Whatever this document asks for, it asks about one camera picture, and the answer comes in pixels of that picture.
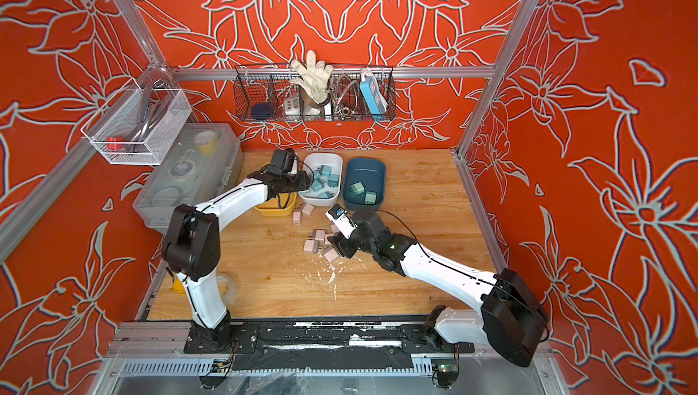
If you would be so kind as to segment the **green plug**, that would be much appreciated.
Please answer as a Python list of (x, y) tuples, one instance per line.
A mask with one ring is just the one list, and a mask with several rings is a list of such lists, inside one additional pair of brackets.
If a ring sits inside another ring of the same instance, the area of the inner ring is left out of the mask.
[(350, 186), (350, 191), (353, 195), (360, 195), (362, 193), (365, 193), (365, 186), (362, 182), (358, 181)]
[(365, 193), (365, 204), (374, 205), (377, 200), (377, 193), (372, 191), (367, 191)]

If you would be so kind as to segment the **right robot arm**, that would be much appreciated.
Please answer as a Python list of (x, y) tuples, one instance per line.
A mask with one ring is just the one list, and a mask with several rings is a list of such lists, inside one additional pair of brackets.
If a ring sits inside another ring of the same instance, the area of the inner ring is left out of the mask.
[(449, 344), (490, 346), (503, 359), (527, 368), (550, 334), (548, 313), (515, 271), (480, 271), (455, 262), (421, 244), (416, 235), (394, 233), (376, 211), (352, 213), (336, 204), (325, 216), (338, 229), (329, 239), (344, 258), (369, 254), (383, 270), (427, 283), (458, 299), (476, 313), (445, 306), (432, 312), (432, 326)]

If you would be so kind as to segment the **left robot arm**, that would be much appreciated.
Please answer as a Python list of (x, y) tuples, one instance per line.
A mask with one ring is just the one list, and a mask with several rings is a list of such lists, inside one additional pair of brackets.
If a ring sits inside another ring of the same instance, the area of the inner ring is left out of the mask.
[(220, 234), (247, 211), (285, 193), (306, 191), (314, 171), (292, 149), (277, 149), (269, 164), (211, 200), (181, 204), (165, 233), (163, 258), (184, 287), (192, 311), (190, 337), (209, 351), (232, 346), (230, 312), (221, 298), (216, 270)]

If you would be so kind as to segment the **yellow storage box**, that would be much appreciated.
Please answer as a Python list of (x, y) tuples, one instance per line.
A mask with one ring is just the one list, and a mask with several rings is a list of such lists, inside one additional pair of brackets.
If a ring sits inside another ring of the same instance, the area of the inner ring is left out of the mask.
[(293, 214), (298, 204), (298, 195), (294, 193), (282, 193), (260, 205), (254, 206), (254, 210), (264, 217), (285, 217)]

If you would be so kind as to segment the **pink plug near yellow box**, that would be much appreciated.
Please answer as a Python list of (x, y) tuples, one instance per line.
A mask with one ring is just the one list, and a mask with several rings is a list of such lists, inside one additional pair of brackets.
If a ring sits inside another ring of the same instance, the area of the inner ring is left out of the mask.
[(309, 217), (309, 216), (312, 215), (312, 213), (314, 212), (314, 209), (315, 209), (315, 208), (316, 208), (316, 207), (314, 207), (313, 204), (305, 203), (305, 204), (303, 205), (302, 209), (301, 209), (301, 213), (302, 213), (304, 216)]

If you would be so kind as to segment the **white storage box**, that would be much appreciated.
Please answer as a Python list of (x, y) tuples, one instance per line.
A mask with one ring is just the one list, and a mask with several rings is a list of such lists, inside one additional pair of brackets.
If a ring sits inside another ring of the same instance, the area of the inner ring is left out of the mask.
[[(315, 152), (307, 155), (302, 160), (302, 165), (304, 171), (313, 174), (313, 182), (315, 180), (321, 180), (324, 184), (323, 189), (321, 189), (321, 191), (318, 192), (312, 191), (311, 186), (306, 191), (301, 191), (300, 198), (302, 202), (313, 204), (316, 207), (332, 207), (334, 204), (337, 204), (341, 192), (341, 183), (344, 170), (343, 159), (338, 154), (329, 152)], [(333, 168), (332, 174), (338, 174), (341, 177), (339, 186), (337, 188), (330, 188), (327, 185), (328, 178), (322, 177), (320, 175), (319, 169), (323, 165), (331, 166)], [(332, 192), (334, 194), (334, 197), (328, 200), (318, 198), (318, 194), (325, 191)]]

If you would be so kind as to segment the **dark teal storage box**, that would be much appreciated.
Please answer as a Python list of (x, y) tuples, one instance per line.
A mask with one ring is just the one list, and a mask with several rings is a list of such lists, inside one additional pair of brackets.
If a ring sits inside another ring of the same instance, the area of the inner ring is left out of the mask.
[[(377, 200), (374, 205), (365, 204), (365, 193), (360, 195), (351, 193), (350, 186), (358, 181), (365, 186), (365, 192), (372, 191), (377, 193)], [(356, 211), (363, 207), (379, 211), (385, 201), (385, 188), (386, 166), (381, 160), (359, 157), (349, 160), (346, 164), (342, 198), (345, 207), (349, 211)]]

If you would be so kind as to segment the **light blue box in basket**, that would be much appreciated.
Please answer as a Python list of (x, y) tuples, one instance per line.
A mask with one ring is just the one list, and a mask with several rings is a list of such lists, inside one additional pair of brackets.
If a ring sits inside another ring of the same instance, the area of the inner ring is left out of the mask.
[(370, 69), (362, 69), (359, 82), (365, 104), (374, 120), (383, 120), (387, 111), (387, 101), (380, 91), (379, 83)]

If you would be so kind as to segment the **pink plug bottom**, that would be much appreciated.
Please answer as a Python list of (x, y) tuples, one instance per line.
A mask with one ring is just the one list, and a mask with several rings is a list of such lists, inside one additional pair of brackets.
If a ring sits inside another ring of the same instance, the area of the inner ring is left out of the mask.
[(330, 248), (323, 252), (323, 257), (328, 263), (333, 263), (335, 260), (340, 258), (340, 254), (336, 249)]

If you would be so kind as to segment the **pink plug lower left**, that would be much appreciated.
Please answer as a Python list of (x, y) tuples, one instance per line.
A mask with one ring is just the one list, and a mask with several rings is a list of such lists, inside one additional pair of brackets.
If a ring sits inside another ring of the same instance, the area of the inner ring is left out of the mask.
[(315, 239), (309, 239), (304, 242), (303, 250), (306, 253), (316, 254), (320, 248), (320, 243)]

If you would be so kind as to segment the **white socket cube in basket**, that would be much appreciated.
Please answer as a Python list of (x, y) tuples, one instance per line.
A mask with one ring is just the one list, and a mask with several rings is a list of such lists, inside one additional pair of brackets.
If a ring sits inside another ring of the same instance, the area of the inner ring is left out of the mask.
[(288, 94), (283, 102), (284, 115), (287, 120), (301, 120), (302, 111), (297, 93)]

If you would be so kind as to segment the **clear plastic lidded container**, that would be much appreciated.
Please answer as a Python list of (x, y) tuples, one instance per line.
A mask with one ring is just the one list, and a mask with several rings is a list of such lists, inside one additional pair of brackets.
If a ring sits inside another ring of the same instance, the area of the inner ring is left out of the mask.
[(167, 233), (174, 209), (222, 194), (237, 182), (241, 141), (226, 123), (187, 123), (164, 161), (148, 177), (133, 207), (145, 227)]

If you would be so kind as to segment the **cream rubber glove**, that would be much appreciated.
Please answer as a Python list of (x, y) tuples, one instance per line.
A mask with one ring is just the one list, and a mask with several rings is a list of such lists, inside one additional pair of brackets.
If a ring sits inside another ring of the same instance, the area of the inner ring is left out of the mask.
[(324, 104), (328, 100), (328, 84), (334, 72), (332, 65), (318, 60), (316, 53), (310, 50), (307, 51), (305, 63), (292, 60), (289, 66), (298, 75), (290, 82), (299, 86), (309, 99), (317, 105)]

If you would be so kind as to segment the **clear tape roll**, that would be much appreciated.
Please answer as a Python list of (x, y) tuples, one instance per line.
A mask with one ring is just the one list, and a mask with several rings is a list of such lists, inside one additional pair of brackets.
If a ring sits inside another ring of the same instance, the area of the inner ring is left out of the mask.
[(216, 275), (220, 297), (225, 307), (231, 307), (236, 299), (237, 289), (234, 279), (227, 273)]

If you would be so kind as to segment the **red object in basket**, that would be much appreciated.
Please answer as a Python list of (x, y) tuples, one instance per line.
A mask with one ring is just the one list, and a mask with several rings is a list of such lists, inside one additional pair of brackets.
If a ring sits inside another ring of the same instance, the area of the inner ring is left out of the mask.
[(107, 138), (108, 151), (123, 151), (125, 149), (125, 140), (121, 136)]

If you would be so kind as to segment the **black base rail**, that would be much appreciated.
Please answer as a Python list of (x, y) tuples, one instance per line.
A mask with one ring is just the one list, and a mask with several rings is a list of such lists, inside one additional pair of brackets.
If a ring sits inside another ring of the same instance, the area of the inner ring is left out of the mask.
[(241, 353), (265, 348), (319, 350), (354, 347), (392, 349), (407, 354), (474, 352), (471, 343), (454, 345), (441, 338), (427, 316), (406, 315), (232, 320), (229, 344), (217, 347), (205, 339), (201, 329), (191, 328), (185, 338), (184, 353), (224, 353), (234, 346)]

